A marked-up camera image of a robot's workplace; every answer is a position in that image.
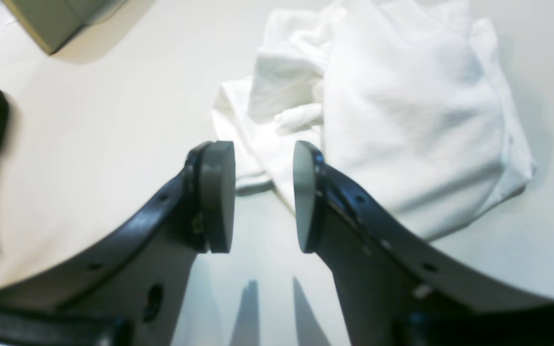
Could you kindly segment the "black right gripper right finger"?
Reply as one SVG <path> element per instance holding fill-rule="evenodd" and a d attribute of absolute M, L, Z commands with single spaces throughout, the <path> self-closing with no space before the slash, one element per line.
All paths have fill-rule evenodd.
<path fill-rule="evenodd" d="M 300 248 L 332 272 L 353 346 L 554 346 L 553 298 L 435 249 L 309 142 L 293 178 Z"/>

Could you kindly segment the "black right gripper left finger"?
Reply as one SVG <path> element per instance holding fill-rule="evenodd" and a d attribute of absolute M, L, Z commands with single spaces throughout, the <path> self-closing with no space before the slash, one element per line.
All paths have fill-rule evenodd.
<path fill-rule="evenodd" d="M 168 346 L 197 255 L 231 249 L 235 167 L 231 141 L 198 145 L 107 237 L 0 289 L 0 344 Z"/>

